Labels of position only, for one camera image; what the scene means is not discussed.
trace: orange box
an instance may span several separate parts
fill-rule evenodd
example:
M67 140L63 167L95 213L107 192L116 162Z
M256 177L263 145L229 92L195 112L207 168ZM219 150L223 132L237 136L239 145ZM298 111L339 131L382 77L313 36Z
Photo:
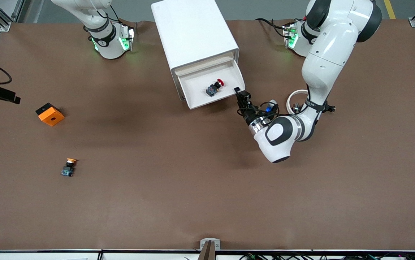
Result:
M54 126L64 119L64 115L52 104L47 103L35 111L42 122Z

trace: brown tabletop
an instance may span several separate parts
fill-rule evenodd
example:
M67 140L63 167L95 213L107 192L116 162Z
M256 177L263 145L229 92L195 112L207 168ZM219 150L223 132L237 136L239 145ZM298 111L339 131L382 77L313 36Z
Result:
M255 104L305 88L303 58L258 21L229 21ZM356 45L313 137L262 155L235 97L180 102L152 22L105 60L82 24L13 24L0 66L0 250L415 250L415 29L384 20ZM0 81L4 75L0 72ZM35 113L50 102L54 127ZM73 177L60 175L78 159Z

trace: yellow tape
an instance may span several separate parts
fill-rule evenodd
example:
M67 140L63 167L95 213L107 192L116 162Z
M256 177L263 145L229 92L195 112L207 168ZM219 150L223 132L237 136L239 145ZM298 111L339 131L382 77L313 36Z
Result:
M394 9L392 9L392 4L390 0L384 0L385 8L387 9L387 13L389 14L390 19L397 19L395 18Z

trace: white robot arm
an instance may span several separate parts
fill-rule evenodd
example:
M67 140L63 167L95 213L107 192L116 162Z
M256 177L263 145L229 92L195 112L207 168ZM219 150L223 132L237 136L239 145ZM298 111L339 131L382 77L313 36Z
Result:
M369 39L381 20L379 7L370 0L311 0L306 20L284 28L286 46L307 57L302 76L308 96L302 110L295 115L277 115L272 105L270 111L262 112L252 105L249 93L237 92L239 111L270 162L286 160L295 141L313 135L320 115L328 110L326 99L353 47Z
M95 49L107 59L119 58L131 50L134 29L120 22L110 21L104 9L111 0L52 0L76 16L90 33Z

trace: tiled floor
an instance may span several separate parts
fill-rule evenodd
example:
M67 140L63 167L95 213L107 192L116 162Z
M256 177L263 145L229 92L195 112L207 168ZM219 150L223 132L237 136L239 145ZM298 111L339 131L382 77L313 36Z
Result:
M114 0L113 7L120 18L129 21L153 21L150 5L158 0ZM282 19L301 17L307 1L302 0L217 0L226 20L253 20L255 18ZM389 18L384 1L378 0L384 18ZM397 19L406 19L415 14L415 0L391 0ZM33 0L24 22L28 23L78 23L66 10L50 0Z

